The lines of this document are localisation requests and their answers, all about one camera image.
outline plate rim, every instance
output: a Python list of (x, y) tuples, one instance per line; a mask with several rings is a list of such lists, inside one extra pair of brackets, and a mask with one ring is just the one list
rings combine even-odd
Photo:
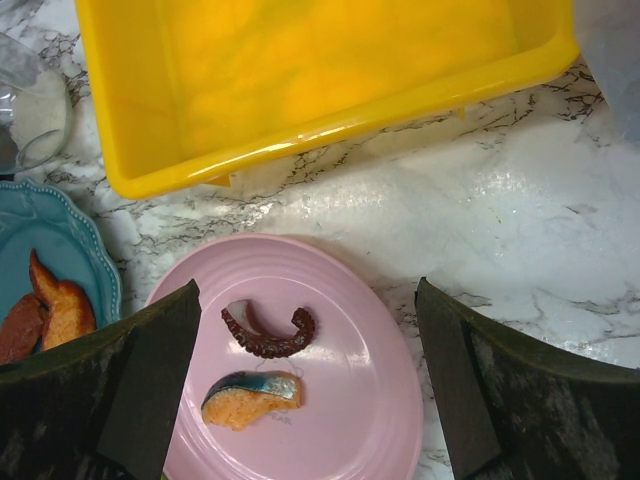
[(95, 247), (95, 251), (97, 253), (97, 257), (101, 263), (101, 265), (105, 268), (109, 277), (111, 279), (111, 288), (112, 288), (112, 298), (110, 305), (111, 312), (111, 322), (117, 322), (122, 319), (122, 279), (120, 278), (120, 273), (118, 272), (118, 268), (115, 265), (113, 259), (109, 256), (109, 252), (104, 245), (104, 241), (100, 236), (100, 230), (98, 226), (93, 221), (91, 217), (89, 217), (86, 213), (84, 213), (78, 206), (71, 200), (71, 198), (62, 190), (52, 185), (43, 185), (40, 183), (36, 183), (31, 178), (25, 177), (22, 180), (15, 182), (10, 180), (2, 180), (0, 181), (0, 190), (8, 190), (8, 191), (31, 191), (35, 194), (44, 194), (54, 198), (54, 201), (58, 201), (61, 203), (70, 217), (77, 222), (82, 223), (86, 230), (89, 232), (91, 236), (91, 240), (93, 241), (93, 246)]
[[(390, 317), (390, 320), (393, 321), (394, 324), (396, 325), (396, 327), (398, 329), (397, 333), (402, 338), (403, 344), (405, 346), (405, 352), (409, 356), (409, 359), (411, 360), (411, 363), (413, 363), (413, 358), (411, 356), (411, 350), (409, 349), (409, 346), (406, 343), (406, 339), (405, 339), (404, 335), (402, 335), (402, 332), (400, 331), (400, 328), (397, 325), (397, 322), (395, 321), (395, 318), (393, 318), (393, 315), (391, 314), (391, 312), (389, 311), (387, 306), (380, 299), (380, 297), (378, 297), (378, 295), (371, 289), (369, 284), (367, 284), (367, 282), (365, 282), (358, 274), (356, 274), (354, 270), (352, 270), (351, 268), (347, 267), (344, 263), (342, 263), (340, 260), (338, 260), (333, 255), (325, 252), (321, 248), (318, 248), (318, 247), (316, 247), (314, 245), (306, 243), (306, 242), (304, 242), (302, 240), (298, 240), (297, 238), (293, 238), (293, 237), (291, 237), (289, 235), (272, 234), (272, 233), (233, 233), (233, 234), (225, 236), (225, 237), (219, 237), (219, 238), (214, 238), (212, 240), (208, 240), (207, 242), (203, 243), (202, 245), (200, 245), (200, 246), (194, 248), (193, 250), (190, 250), (186, 254), (182, 255), (180, 258), (178, 258), (178, 260), (176, 260), (173, 263), (173, 265), (171, 265), (171, 267), (169, 267), (169, 269), (164, 274), (161, 275), (161, 277), (157, 280), (157, 282), (155, 283), (153, 289), (151, 290), (151, 292), (147, 296), (147, 299), (145, 301), (144, 306), (147, 307), (150, 304), (151, 299), (156, 295), (156, 292), (160, 289), (160, 287), (165, 282), (165, 280), (175, 270), (177, 270), (177, 268), (183, 262), (185, 262), (187, 259), (189, 259), (190, 257), (192, 257), (194, 255), (197, 255), (202, 250), (206, 250), (208, 248), (211, 248), (211, 247), (219, 245), (219, 244), (233, 242), (233, 241), (239, 241), (239, 240), (269, 240), (269, 241), (281, 242), (281, 243), (289, 244), (289, 245), (292, 245), (292, 246), (295, 246), (295, 247), (298, 247), (298, 248), (302, 248), (302, 249), (304, 249), (306, 251), (309, 251), (312, 254), (320, 256), (323, 260), (325, 260), (325, 261), (331, 263), (333, 266), (339, 268), (343, 273), (348, 275), (353, 281), (366, 286), (367, 291), (370, 292), (372, 299), (374, 299), (374, 301), (376, 301), (379, 304), (379, 306), (381, 308), (383, 308), (384, 311), (387, 312), (387, 314)], [(418, 377), (417, 371), (415, 371), (415, 368), (414, 368), (414, 375), (412, 375), (412, 378), (415, 379), (414, 385), (415, 385), (416, 388), (415, 388), (415, 392), (414, 393), (415, 393), (416, 397), (419, 399), (419, 405), (422, 406), (422, 408), (418, 409), (419, 422), (420, 422), (420, 426), (421, 427), (418, 429), (418, 438), (416, 439), (417, 440), (416, 441), (416, 446), (414, 448), (414, 452), (413, 452), (413, 455), (412, 455), (411, 468), (407, 472), (407, 477), (404, 480), (410, 480), (415, 475), (415, 472), (417, 471), (417, 468), (418, 468), (418, 462), (419, 462), (419, 459), (420, 459), (420, 454), (422, 452), (422, 445), (423, 445), (423, 442), (424, 442), (424, 398), (422, 396), (422, 386), (420, 384), (420, 379)], [(163, 471), (163, 475), (168, 480), (177, 480), (177, 479), (173, 479), (173, 478), (169, 477), (167, 475), (166, 471)]]

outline white marble surface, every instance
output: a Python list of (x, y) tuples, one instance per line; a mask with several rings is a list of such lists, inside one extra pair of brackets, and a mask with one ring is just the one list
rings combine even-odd
[(640, 365), (640, 152), (622, 142), (584, 65), (530, 90), (148, 201), (105, 179), (72, 0), (0, 18), (66, 75), (75, 105), (61, 158), (29, 175), (92, 215), (125, 310), (180, 256), (233, 232), (305, 239), (358, 272), (394, 313), (425, 399), (415, 479), (450, 465), (415, 323), (426, 275), (480, 312), (573, 352)]

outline plastic bag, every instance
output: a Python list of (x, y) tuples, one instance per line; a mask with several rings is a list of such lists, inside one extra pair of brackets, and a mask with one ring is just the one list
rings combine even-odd
[(574, 0), (575, 35), (622, 136), (640, 145), (640, 0)]

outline yellow plastic bin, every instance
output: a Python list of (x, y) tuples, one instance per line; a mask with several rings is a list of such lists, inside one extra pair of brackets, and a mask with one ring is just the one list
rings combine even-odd
[(559, 75), (571, 0), (78, 0), (107, 176), (124, 197)]

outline blue plate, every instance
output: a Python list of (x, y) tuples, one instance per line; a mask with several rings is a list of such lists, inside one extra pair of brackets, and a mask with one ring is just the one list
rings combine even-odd
[(57, 188), (26, 179), (0, 182), (0, 323), (33, 291), (32, 248), (58, 280), (84, 289), (98, 328), (120, 320), (120, 276), (95, 223)]

